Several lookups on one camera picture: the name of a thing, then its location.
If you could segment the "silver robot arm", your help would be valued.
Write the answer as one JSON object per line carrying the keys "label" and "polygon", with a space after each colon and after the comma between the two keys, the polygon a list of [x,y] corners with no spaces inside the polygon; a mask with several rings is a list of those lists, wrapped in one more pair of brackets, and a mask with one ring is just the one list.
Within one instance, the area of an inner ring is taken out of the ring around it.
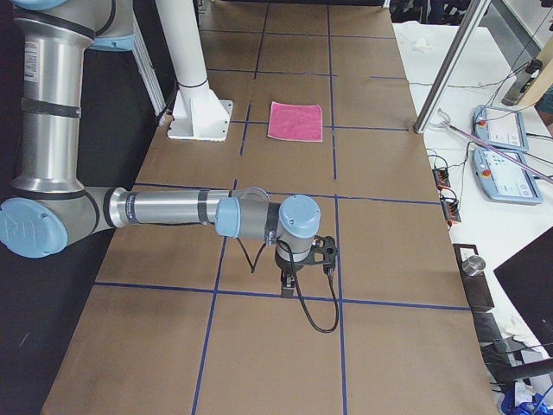
{"label": "silver robot arm", "polygon": [[22,164],[1,205],[1,241],[32,259],[109,228],[209,225],[224,237],[274,246],[284,297],[299,295],[305,265],[334,268],[318,235],[321,210],[306,195],[273,202],[260,188],[129,191],[85,187],[77,177],[84,53],[134,45],[130,1],[17,1],[25,36]]}

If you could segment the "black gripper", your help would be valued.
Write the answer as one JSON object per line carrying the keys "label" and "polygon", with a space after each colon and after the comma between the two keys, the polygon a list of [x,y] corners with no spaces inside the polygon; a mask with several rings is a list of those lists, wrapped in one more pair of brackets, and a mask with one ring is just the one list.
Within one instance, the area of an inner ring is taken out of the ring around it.
{"label": "black gripper", "polygon": [[296,274],[302,269],[302,265],[290,261],[294,254],[290,253],[287,243],[277,243],[275,261],[281,270],[281,297],[292,298],[296,291]]}

